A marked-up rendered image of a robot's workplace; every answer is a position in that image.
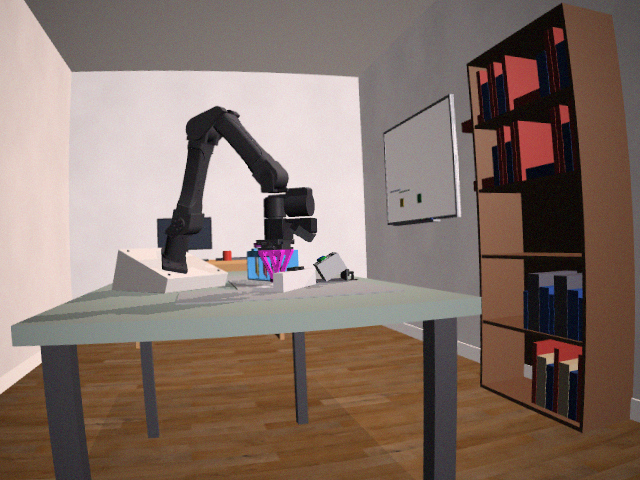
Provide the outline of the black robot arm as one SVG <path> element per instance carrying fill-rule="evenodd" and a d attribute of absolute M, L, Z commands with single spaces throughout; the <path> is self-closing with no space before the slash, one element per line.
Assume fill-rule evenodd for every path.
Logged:
<path fill-rule="evenodd" d="M 312 188 L 287 188 L 287 171 L 257 143 L 239 117 L 236 111 L 215 106 L 187 122 L 186 140 L 189 141 L 186 168 L 171 225 L 165 231 L 168 236 L 165 247 L 161 248 L 162 270 L 182 274 L 188 272 L 187 237 L 202 229 L 205 215 L 202 213 L 202 201 L 208 166 L 214 146 L 218 146 L 222 136 L 253 173 L 253 178 L 261 186 L 261 193 L 286 193 L 268 195 L 263 199 L 264 218 L 314 214 Z M 270 239 L 294 239 L 293 233 L 312 242 L 317 233 L 317 218 L 270 219 Z"/>

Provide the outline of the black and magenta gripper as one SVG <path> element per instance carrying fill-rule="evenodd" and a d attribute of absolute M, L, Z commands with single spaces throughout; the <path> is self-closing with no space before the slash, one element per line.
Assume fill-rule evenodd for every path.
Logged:
<path fill-rule="evenodd" d="M 280 272 L 284 272 L 294 252 L 294 247 L 291 247 L 291 244 L 295 244 L 295 240 L 294 239 L 270 239 L 270 219 L 286 219 L 286 218 L 283 218 L 283 217 L 265 218 L 264 219 L 264 240 L 256 240 L 256 245 L 261 245 L 261 248 L 258 248 L 258 254 L 261 260 L 263 261 L 270 275 L 270 278 L 273 279 L 273 272 L 268 262 L 267 256 L 269 256 L 273 269 L 275 270 L 274 273 L 278 273 L 282 264 L 283 257 L 285 255 L 286 257 L 280 271 Z M 277 256 L 277 261 L 275 256 Z"/>

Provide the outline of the blue tube rack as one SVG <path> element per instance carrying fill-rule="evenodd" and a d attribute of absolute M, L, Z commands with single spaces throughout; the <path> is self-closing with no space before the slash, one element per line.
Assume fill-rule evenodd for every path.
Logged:
<path fill-rule="evenodd" d="M 255 273 L 255 257 L 258 257 L 259 278 Z M 271 267 L 271 261 L 269 256 L 267 256 L 267 259 Z M 296 266 L 299 266 L 298 250 L 294 250 L 285 271 L 287 271 L 287 268 L 289 267 L 296 267 Z M 267 279 L 263 274 L 263 262 L 258 255 L 257 248 L 253 248 L 251 249 L 251 251 L 247 251 L 247 273 L 248 273 L 248 280 L 270 281 L 270 276 L 268 272 L 267 272 Z"/>

